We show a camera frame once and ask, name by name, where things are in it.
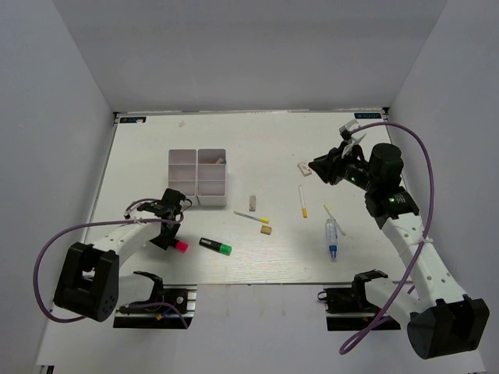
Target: yellow pencil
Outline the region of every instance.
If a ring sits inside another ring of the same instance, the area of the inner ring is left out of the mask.
[[[307,218],[308,215],[306,214],[306,207],[305,207],[305,197],[303,197],[303,187],[302,185],[299,185],[298,187],[298,192],[299,192],[299,201],[302,204],[302,214],[303,218]]]
[[[264,224],[268,224],[269,223],[268,218],[252,217],[252,216],[249,216],[248,214],[244,214],[244,213],[241,213],[241,212],[238,212],[238,211],[235,211],[235,210],[234,210],[234,214],[237,214],[238,216],[241,216],[241,217],[249,218],[250,220],[255,220],[255,221],[258,221],[258,222],[262,222]]]

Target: black sticker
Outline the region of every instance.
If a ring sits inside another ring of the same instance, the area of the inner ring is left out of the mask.
[[[354,113],[356,119],[381,119],[379,113]]]
[[[145,117],[121,117],[119,123],[144,123]]]

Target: small white object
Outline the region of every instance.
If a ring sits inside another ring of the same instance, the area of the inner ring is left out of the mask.
[[[332,220],[336,221],[336,227],[338,230],[342,233],[343,236],[346,236],[346,231],[343,230],[342,226],[339,224],[338,220],[334,218],[333,212],[331,212],[331,208],[327,205],[324,204],[324,209],[326,210],[327,214],[329,214],[329,217],[331,217]]]
[[[340,132],[343,132],[344,130],[350,131],[350,129],[353,126],[358,125],[358,124],[359,123],[357,122],[357,120],[353,119],[353,120],[345,123],[342,127],[340,127]],[[345,157],[350,152],[352,152],[353,146],[355,146],[356,144],[359,144],[362,141],[362,139],[364,139],[364,136],[366,136],[365,133],[363,133],[362,135],[359,134],[357,138],[355,138],[354,136],[352,136],[352,139],[350,140],[350,143],[343,149],[342,158]]]
[[[302,172],[304,177],[312,174],[312,169],[309,168],[309,165],[306,164],[306,161],[300,161],[298,163],[298,169]]]
[[[407,246],[411,247],[413,245],[419,244],[420,242],[423,242],[424,244],[428,244],[428,243],[433,244],[434,240],[430,239],[430,238],[423,238],[423,236],[422,236],[421,238],[415,240],[414,242],[409,243]]]
[[[196,302],[187,302],[187,311],[193,312],[196,310]]]
[[[257,197],[255,195],[251,195],[249,197],[249,201],[249,211],[254,212],[255,210],[257,210]]]

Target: eraser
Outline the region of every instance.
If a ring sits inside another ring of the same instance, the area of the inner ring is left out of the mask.
[[[309,168],[309,165],[306,164],[306,161],[299,162],[298,169],[302,172],[304,177],[312,174],[312,169]]]
[[[249,197],[249,201],[249,211],[254,212],[255,210],[257,210],[257,197],[255,195],[251,195]]]
[[[272,232],[272,228],[270,226],[265,226],[264,224],[262,225],[262,228],[260,230],[262,234],[270,235]]]

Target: pen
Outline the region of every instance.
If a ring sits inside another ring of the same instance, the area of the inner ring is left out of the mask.
[[[241,213],[241,212],[238,212],[238,211],[235,211],[235,210],[234,210],[234,214],[237,214],[238,216],[241,216],[241,217],[249,218],[250,220],[255,220],[255,221],[258,221],[258,222],[262,222],[264,224],[268,224],[269,223],[268,218],[252,217],[252,216],[249,216],[248,214],[244,214],[244,213]]]
[[[333,216],[333,212],[331,212],[331,208],[327,205],[327,204],[324,204],[324,209],[327,211],[327,214],[329,214],[329,217],[331,217],[332,220],[335,220],[336,221],[336,227],[338,228],[338,230],[342,233],[343,236],[346,236],[346,231],[343,230],[342,226],[339,224],[338,220],[336,218],[334,218]]]
[[[299,192],[299,201],[302,204],[302,214],[303,218],[307,218],[308,215],[306,214],[306,207],[305,207],[305,198],[303,197],[303,187],[302,185],[298,186],[298,192]]]

